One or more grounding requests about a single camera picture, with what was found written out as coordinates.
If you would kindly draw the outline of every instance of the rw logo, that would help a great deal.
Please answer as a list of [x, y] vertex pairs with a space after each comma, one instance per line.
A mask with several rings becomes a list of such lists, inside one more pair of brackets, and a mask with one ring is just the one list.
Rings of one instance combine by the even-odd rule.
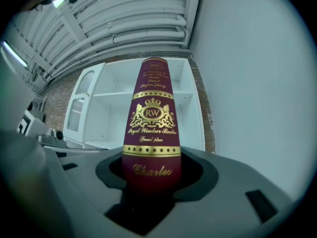
[[145, 69], [164, 69], [162, 64], [159, 63], [151, 63], [145, 66]]
[[145, 117], [158, 117], [161, 111], [159, 109], [146, 109], [145, 110]]

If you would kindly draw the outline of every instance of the white cabinet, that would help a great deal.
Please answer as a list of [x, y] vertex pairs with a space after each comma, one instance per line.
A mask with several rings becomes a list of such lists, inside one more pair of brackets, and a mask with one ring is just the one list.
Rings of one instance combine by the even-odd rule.
[[[66, 113], [66, 139], [83, 148], [112, 149], [123, 145], [132, 95], [144, 59], [99, 64], [83, 70]], [[201, 107], [188, 60], [164, 59], [172, 80], [181, 146], [205, 150]], [[84, 81], [91, 71], [95, 73]]]

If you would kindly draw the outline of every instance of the white wall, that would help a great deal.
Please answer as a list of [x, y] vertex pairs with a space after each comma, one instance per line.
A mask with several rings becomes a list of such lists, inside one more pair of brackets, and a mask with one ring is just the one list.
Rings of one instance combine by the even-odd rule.
[[293, 7], [202, 0], [190, 48], [211, 104], [216, 153], [301, 196], [317, 156], [317, 60]]

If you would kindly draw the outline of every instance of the gold band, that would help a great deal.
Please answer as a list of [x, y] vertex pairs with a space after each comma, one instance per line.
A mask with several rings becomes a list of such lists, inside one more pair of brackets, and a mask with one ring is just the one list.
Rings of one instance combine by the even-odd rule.
[[164, 61], [165, 63], [167, 63], [166, 60], [161, 59], [161, 58], [148, 58], [148, 59], [145, 59], [142, 63], [144, 63], [145, 61], [150, 61], [150, 60], [159, 60], [159, 61]]
[[141, 98], [141, 97], [147, 97], [147, 96], [160, 96], [160, 97], [165, 97], [174, 100], [174, 96], [170, 93], [166, 93], [163, 91], [143, 91], [143, 92], [138, 92], [132, 96], [132, 100]]
[[123, 154], [137, 154], [137, 156], [162, 155], [162, 157], [168, 157], [167, 155], [180, 155], [181, 150], [180, 146], [124, 145]]
[[131, 156], [137, 156], [137, 157], [160, 157], [160, 158], [168, 158], [168, 157], [177, 157], [181, 156], [180, 153], [178, 154], [136, 154], [136, 153], [126, 153], [122, 152], [124, 155], [131, 155]]

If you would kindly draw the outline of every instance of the gold lion emblem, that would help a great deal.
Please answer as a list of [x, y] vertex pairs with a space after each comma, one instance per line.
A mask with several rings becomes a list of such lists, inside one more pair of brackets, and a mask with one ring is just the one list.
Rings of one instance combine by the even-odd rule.
[[151, 98], [145, 101], [145, 107], [138, 104], [136, 111], [132, 113], [132, 121], [130, 126], [135, 127], [159, 127], [159, 128], [173, 128], [174, 113], [169, 112], [169, 105], [165, 105], [163, 108], [160, 106], [161, 101]]

